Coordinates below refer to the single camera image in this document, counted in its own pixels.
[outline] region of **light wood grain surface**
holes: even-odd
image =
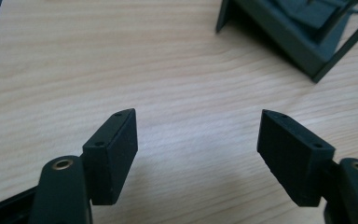
[[[358,44],[315,85],[220,0],[12,0],[0,10],[0,201],[135,108],[139,152],[94,223],[324,223],[256,152],[263,108],[358,158]],[[355,20],[350,29],[358,25]]]

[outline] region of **gray plastic object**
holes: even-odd
[[[358,29],[337,49],[358,0],[223,0],[216,32],[234,11],[250,16],[315,83],[358,42]]]

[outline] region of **black bracket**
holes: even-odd
[[[358,0],[223,0],[216,32],[234,14],[249,15],[317,83],[358,42],[357,29],[337,49],[357,7]]]
[[[263,110],[257,151],[298,206],[327,200],[329,224],[358,224],[358,160],[333,161],[335,149],[290,117]]]
[[[0,223],[92,223],[90,200],[117,202],[137,151],[135,110],[112,115],[80,157],[48,162],[38,186],[0,202]]]

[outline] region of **table surface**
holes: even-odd
[[[4,1],[0,201],[135,108],[139,151],[94,223],[324,223],[324,202],[298,208],[257,154],[260,115],[296,119],[335,161],[358,158],[358,44],[315,85],[252,26],[217,35],[220,3]]]

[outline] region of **black rectangular piece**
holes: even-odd
[[[137,151],[135,109],[112,115],[83,146],[92,204],[117,202]]]
[[[318,206],[320,172],[335,149],[290,117],[263,110],[257,151],[270,171],[299,206]]]

